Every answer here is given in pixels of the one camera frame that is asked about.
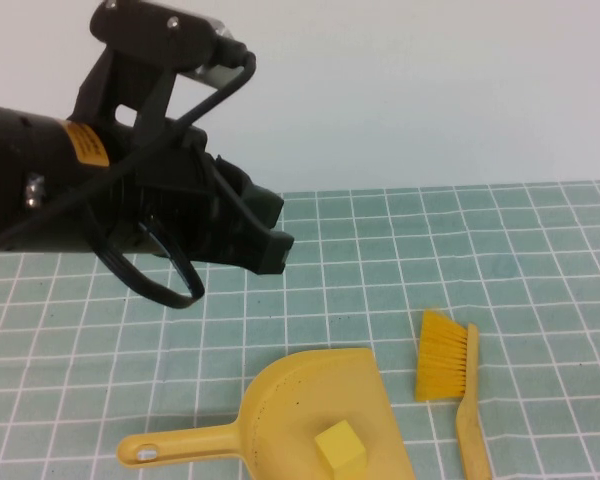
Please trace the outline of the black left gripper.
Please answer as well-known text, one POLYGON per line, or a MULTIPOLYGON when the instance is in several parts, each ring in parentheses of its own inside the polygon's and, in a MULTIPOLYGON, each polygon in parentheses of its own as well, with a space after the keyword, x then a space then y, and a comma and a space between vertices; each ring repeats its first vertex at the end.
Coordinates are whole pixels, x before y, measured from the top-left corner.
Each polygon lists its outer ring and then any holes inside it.
MULTIPOLYGON (((130 153, 131 127, 104 127, 62 122, 79 160, 96 176, 130 153), (87 150, 78 147, 78 141, 87 150)), ((273 229, 284 200, 255 184, 251 177, 221 156, 206 153, 207 135, 189 127, 156 157, 134 167, 89 199, 105 236, 124 253, 163 255, 140 223, 151 215, 174 235, 190 260, 237 266, 255 274, 281 274, 294 238, 273 229), (218 184, 222 175, 229 185, 218 184), (240 214, 226 193, 234 189, 253 215, 240 214)), ((62 214, 62 252, 91 249, 78 226, 79 212, 62 214)))

